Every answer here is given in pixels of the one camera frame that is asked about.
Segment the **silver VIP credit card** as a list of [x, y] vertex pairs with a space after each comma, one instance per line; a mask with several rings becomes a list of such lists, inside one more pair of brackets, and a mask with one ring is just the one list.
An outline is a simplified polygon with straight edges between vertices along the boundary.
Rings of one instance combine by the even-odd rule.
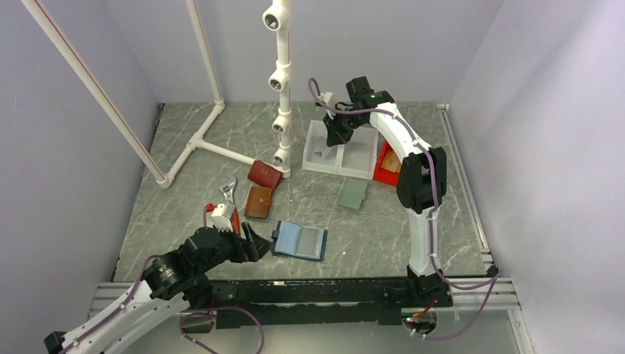
[[312, 153], [315, 156], [317, 156], [319, 158], [323, 158], [323, 159], [325, 159], [331, 152], [332, 152], [332, 148], [326, 146], [324, 143], [321, 143], [320, 145], [316, 145], [312, 149]]

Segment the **blue leather card holder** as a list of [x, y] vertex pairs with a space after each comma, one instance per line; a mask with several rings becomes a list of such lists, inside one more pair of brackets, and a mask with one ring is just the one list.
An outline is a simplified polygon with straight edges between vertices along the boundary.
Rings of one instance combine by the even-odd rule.
[[272, 231], [271, 253], [276, 256], [321, 262], [324, 260], [328, 230], [278, 221]]

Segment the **orange credit card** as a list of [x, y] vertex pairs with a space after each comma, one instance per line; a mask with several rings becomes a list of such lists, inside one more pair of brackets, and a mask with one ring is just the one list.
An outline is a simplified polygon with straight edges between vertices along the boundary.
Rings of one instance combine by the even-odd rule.
[[390, 150], [384, 155], [380, 166], [383, 170], [386, 170], [390, 173], [399, 173], [401, 170], [402, 162], [397, 154], [395, 154], [394, 151]]

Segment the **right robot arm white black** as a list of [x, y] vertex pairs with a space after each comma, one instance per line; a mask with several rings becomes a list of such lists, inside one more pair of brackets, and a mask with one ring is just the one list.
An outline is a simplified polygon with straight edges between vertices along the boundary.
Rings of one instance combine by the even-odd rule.
[[447, 192], [447, 154], [427, 143], [401, 114], [387, 91], [371, 89], [366, 77], [346, 84], [350, 102], [344, 109], [322, 96], [315, 79], [308, 88], [316, 105], [325, 108], [323, 122], [327, 146], [345, 145], [356, 129], [370, 125], [383, 136], [401, 162], [396, 194], [408, 214], [411, 254], [408, 268], [412, 277], [406, 296], [415, 306], [423, 306], [435, 294], [430, 282], [442, 278], [439, 262], [438, 216]]

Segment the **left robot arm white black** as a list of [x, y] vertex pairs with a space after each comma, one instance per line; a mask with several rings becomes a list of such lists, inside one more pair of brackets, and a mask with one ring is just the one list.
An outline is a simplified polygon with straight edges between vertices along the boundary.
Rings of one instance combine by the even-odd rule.
[[213, 302], [206, 272], [229, 261], [257, 262], [271, 242], [244, 222], [244, 235], [200, 227], [177, 249], [146, 259], [134, 283], [109, 306], [69, 332], [50, 333], [48, 353], [123, 353], [133, 342], [181, 311]]

